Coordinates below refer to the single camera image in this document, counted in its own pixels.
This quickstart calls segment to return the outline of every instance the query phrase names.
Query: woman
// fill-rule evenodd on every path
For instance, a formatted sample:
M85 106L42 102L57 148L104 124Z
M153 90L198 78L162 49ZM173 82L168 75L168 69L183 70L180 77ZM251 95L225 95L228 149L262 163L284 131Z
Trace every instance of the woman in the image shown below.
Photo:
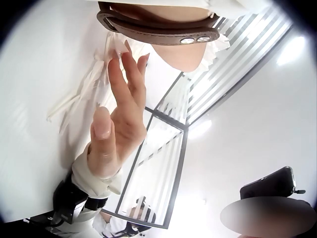
M136 1L126 1L126 3L136 3ZM154 5L159 4L159 1L144 1L144 3ZM170 22L196 22L211 17L211 11L218 14L217 10L221 12L222 9L224 13L226 8L230 10L230 13L237 10L236 14L231 15L234 17L247 12L246 8L235 0L219 1L214 7L215 10L212 10L212 4L206 5L204 4L206 1L203 0L166 1L165 3L172 7L138 5L136 10L133 5L126 4L124 6L130 8L129 11L119 9L118 5L113 8L122 13L133 13L139 18L150 16L154 22L160 21L166 25ZM155 50L173 67L190 71L199 65L205 48L206 43L195 43L176 46L158 45ZM136 62L130 50L122 54L121 60L128 83L123 78L118 58L113 57L107 67L117 107L111 115L105 107L96 109L90 127L91 142L72 164L72 183L95 199L107 198L111 192L120 194L120 168L128 156L141 144L147 133L143 124L143 111L146 100L144 77L148 55L141 56ZM93 220L100 210L93 211L84 208L72 224L64 223L57 227L59 232L56 234L61 237L100 237L100 234L92 228ZM133 227L135 225L127 223L126 228L117 235L120 237L128 234L131 229L134 230Z
M137 220L141 219L141 215L143 213L144 207L146 207L146 204L143 200L141 203ZM133 207L131 209L129 217L133 217L135 210L136 210L136 207ZM149 220L150 213L151 213L151 209L147 208L144 221ZM155 219L156 219L156 214L154 213L151 223L154 223ZM138 233L141 233L150 229L151 227L134 224L134 223L119 219L117 217L112 217L104 212L100 212L99 214L96 215L94 219L93 228L95 228L101 236L105 238L112 238L112 237L135 236Z

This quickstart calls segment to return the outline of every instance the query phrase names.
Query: long fingernail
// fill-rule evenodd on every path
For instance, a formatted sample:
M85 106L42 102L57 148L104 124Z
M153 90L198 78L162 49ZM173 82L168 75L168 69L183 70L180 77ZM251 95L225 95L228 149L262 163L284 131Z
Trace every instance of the long fingernail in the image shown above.
M115 50L113 50L111 52L111 57L112 57L112 59L118 59L118 55L117 55L117 52Z
M110 126L108 126L108 125L105 125L104 123L95 123L94 131L95 131L96 138L98 140L108 139L111 133L111 124Z
M93 127L98 140L105 140L110 136L111 118L106 108L99 107L95 111Z
M145 56L146 56L146 61L148 61L150 57L150 53L146 54Z
M132 52L128 40L126 40L126 41L124 42L124 44L125 44L125 46L128 48L128 51Z

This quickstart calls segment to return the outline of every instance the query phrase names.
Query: ceiling light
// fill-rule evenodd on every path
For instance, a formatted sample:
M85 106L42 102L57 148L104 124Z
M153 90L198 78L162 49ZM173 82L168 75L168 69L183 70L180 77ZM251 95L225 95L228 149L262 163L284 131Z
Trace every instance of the ceiling light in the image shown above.
M284 48L276 63L283 65L297 58L304 48L304 43L305 39L302 36L294 38Z
M210 126L211 126L211 120L205 121L197 126L194 126L194 128L190 128L190 131L188 133L188 138L194 139L201 136L205 131L208 130Z

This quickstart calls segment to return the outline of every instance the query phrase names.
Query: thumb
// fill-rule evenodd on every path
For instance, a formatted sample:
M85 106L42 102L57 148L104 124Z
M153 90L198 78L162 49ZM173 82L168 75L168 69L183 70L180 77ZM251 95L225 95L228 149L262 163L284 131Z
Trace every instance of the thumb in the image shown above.
M112 177L120 168L117 161L114 123L107 108L99 107L90 127L88 167L99 178Z

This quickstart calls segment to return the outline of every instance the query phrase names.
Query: white ceiling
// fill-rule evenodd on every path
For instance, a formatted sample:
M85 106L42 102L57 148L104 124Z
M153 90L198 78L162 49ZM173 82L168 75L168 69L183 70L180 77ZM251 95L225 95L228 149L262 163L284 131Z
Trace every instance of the white ceiling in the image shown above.
M296 59L276 63L298 36L292 30L258 73L193 125L212 121L203 135L188 140L169 229L151 229L147 237L238 237L221 224L222 209L240 199L243 185L287 165L297 189L306 190L291 197L315 203L316 66L307 39Z

